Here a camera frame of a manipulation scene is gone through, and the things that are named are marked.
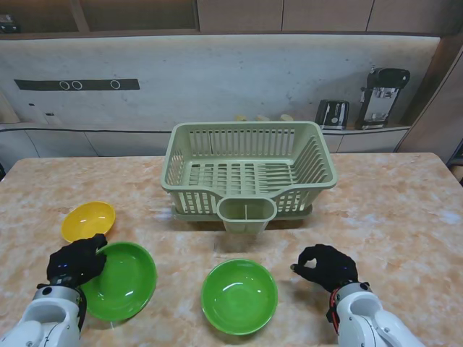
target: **wall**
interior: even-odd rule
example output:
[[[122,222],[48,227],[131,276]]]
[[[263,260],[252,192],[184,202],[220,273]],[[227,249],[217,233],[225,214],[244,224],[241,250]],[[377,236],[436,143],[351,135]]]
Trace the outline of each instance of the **wall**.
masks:
[[[0,91],[22,121],[44,124],[169,131],[179,122],[229,121],[237,114],[313,120],[323,98],[349,101],[352,124],[370,69],[399,67],[412,79],[391,115],[394,123],[438,42],[292,34],[2,40]],[[111,78],[138,78],[140,90],[35,92],[19,90],[13,81]]]

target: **yellow object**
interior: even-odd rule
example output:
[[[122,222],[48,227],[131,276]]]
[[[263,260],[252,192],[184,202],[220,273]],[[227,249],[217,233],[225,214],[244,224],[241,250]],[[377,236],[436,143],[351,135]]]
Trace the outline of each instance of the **yellow object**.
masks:
[[[114,224],[116,213],[107,202],[92,201],[71,211],[63,221],[61,234],[68,242],[106,234]]]
[[[289,114],[282,114],[280,116],[280,120],[282,120],[282,121],[294,121],[294,119]]]
[[[242,114],[238,114],[235,118],[234,118],[235,121],[247,121],[247,117],[245,115],[242,115]]]
[[[270,121],[270,118],[265,117],[265,116],[262,116],[261,114],[258,114],[258,116],[256,117],[256,119],[257,119],[258,121]]]

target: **table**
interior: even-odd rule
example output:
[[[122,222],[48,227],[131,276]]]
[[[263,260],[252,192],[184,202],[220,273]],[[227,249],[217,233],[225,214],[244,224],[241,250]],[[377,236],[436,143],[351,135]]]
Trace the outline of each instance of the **table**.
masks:
[[[328,293],[289,269],[304,247],[331,244],[357,262],[385,309],[427,346],[463,341],[463,189],[429,153],[332,155],[339,183],[304,221],[275,221],[259,236],[225,234],[221,223],[174,220],[159,183],[163,157],[33,158],[0,183],[0,334],[21,317],[46,281],[48,256],[66,243],[65,215],[110,202],[109,242],[133,241],[153,256],[158,284],[141,313],[121,323],[88,316],[83,346],[329,346]],[[247,257],[277,281],[269,324],[247,337],[205,320],[200,289],[220,262]]]

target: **wooden cabinet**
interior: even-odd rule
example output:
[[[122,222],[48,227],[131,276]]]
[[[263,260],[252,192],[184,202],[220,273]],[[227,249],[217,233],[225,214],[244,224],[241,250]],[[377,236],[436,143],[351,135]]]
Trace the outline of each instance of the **wooden cabinet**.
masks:
[[[283,0],[197,0],[201,32],[280,31]]]
[[[463,49],[444,82],[413,124],[399,152],[432,152],[444,163],[463,139]]]
[[[91,31],[192,29],[192,0],[80,0]]]
[[[77,31],[68,0],[0,0],[0,14],[12,15],[22,33]]]
[[[373,0],[285,0],[283,30],[365,31]]]
[[[368,31],[445,35],[462,18],[463,0],[375,0]]]

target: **utensil holder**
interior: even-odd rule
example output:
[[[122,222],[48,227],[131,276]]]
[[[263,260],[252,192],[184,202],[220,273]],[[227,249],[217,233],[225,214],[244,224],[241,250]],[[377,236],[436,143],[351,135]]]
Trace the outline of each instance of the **utensil holder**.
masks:
[[[233,234],[260,233],[276,212],[276,203],[267,197],[225,197],[217,204],[217,215]]]

